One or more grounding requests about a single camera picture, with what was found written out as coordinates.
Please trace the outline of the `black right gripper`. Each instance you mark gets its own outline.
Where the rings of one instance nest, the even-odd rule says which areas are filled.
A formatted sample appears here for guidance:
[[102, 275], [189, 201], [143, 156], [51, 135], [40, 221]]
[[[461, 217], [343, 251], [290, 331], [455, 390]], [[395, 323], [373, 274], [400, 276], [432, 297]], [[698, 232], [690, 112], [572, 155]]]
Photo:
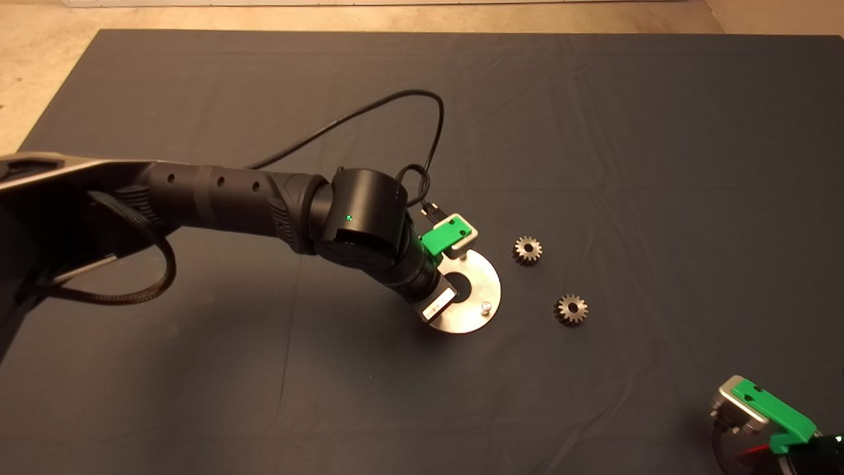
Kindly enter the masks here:
[[[735, 460], [765, 460], [769, 457], [769, 446], [754, 446], [739, 451]], [[792, 449], [780, 456], [772, 455], [765, 462], [766, 474], [821, 474], [821, 452]]]

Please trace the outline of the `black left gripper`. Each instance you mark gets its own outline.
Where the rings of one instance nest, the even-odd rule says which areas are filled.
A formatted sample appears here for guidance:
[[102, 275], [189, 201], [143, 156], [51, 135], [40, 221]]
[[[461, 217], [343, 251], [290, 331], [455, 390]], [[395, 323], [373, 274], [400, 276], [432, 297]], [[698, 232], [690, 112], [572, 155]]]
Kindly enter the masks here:
[[379, 272], [379, 282], [407, 301], [426, 325], [433, 325], [456, 298], [454, 286], [419, 239], [409, 239], [397, 261]]

